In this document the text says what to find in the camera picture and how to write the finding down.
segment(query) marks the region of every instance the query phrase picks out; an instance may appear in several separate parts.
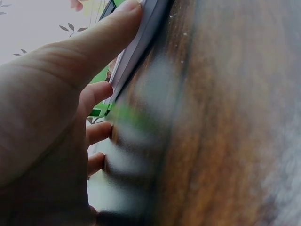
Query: wood grain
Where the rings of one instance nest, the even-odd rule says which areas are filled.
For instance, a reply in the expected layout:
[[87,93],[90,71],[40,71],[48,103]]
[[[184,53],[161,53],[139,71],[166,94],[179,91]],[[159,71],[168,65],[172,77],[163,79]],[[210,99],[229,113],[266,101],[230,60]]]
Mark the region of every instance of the wood grain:
[[301,225],[301,0],[176,0],[169,15],[109,115],[107,176],[142,197],[125,215]]

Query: finger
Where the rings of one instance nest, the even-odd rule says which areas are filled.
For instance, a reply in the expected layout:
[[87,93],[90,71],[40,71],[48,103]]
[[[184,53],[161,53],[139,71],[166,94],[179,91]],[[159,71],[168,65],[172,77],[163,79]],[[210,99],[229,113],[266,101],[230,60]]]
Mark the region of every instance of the finger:
[[88,126],[86,129],[86,138],[88,145],[90,146],[109,138],[111,131],[112,126],[107,121]]
[[87,85],[81,92],[79,99],[79,104],[84,105],[85,118],[89,116],[95,105],[109,98],[112,94],[113,88],[106,81]]
[[83,89],[135,37],[142,9],[127,0],[98,25],[67,40],[46,45],[15,62],[47,71],[72,87]]
[[92,176],[99,170],[103,169],[104,166],[104,154],[101,152],[98,152],[88,159],[88,177]]
[[97,212],[93,206],[90,206],[91,209],[91,226],[95,226],[97,224]]

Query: hand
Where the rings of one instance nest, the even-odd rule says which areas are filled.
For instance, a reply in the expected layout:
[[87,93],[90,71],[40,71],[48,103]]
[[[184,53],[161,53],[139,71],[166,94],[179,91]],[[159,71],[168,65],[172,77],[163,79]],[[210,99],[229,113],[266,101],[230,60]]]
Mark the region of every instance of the hand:
[[70,0],[71,8],[74,8],[77,12],[83,9],[83,4],[81,1],[89,1],[89,0]]
[[104,156],[88,160],[87,147],[111,125],[85,123],[112,87],[88,83],[131,42],[141,14],[129,0],[81,35],[0,66],[0,225],[93,222],[87,177]]

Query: leaf pattern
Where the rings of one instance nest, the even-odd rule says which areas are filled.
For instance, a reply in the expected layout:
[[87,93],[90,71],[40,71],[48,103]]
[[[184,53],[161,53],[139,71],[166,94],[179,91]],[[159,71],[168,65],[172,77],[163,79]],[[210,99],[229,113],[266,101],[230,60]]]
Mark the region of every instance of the leaf pattern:
[[93,119],[92,119],[91,117],[87,118],[87,120],[88,120],[88,122],[89,122],[90,124],[92,124]]
[[60,26],[60,28],[62,29],[62,30],[64,30],[64,31],[69,31],[67,28],[65,28],[64,26],[61,26],[61,25],[59,25]]
[[82,28],[79,28],[77,31],[78,32],[82,32],[82,31],[84,31],[84,30],[86,30],[86,29],[88,29],[87,27],[82,27]]
[[[24,49],[20,49],[22,51],[23,54],[27,53],[27,51],[25,51]],[[21,54],[15,53],[14,54],[16,57],[21,56]]]
[[70,23],[68,23],[68,25],[69,25],[70,29],[74,31],[74,26]]

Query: green object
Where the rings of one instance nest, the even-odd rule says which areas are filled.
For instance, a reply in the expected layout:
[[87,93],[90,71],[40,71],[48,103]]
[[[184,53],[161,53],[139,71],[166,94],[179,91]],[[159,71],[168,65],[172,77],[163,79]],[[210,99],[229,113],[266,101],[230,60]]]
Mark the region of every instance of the green object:
[[121,5],[122,2],[124,2],[125,0],[114,0],[115,5],[118,7],[119,5]]

